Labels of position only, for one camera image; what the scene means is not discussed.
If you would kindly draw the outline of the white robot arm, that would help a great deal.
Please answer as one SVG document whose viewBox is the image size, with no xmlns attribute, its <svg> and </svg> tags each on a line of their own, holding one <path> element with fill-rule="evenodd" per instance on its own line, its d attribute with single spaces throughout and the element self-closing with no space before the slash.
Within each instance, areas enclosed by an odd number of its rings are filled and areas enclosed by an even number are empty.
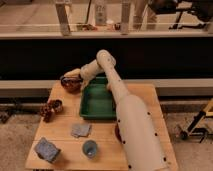
<svg viewBox="0 0 213 171">
<path fill-rule="evenodd" d="M 105 73 L 116 103 L 116 117 L 129 171 L 170 171 L 159 135 L 144 101 L 132 94 L 115 69 L 116 60 L 107 50 L 96 59 L 64 74 L 84 89 L 98 74 Z"/>
</svg>

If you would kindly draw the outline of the red bowl behind arm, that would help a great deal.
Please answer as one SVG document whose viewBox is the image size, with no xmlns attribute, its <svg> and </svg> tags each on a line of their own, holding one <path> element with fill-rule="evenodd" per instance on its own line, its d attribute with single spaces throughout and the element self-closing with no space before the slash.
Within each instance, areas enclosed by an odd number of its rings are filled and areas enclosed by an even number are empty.
<svg viewBox="0 0 213 171">
<path fill-rule="evenodd" d="M 115 135 L 116 135 L 117 139 L 121 142 L 122 140 L 121 140 L 118 124 L 115 125 Z"/>
</svg>

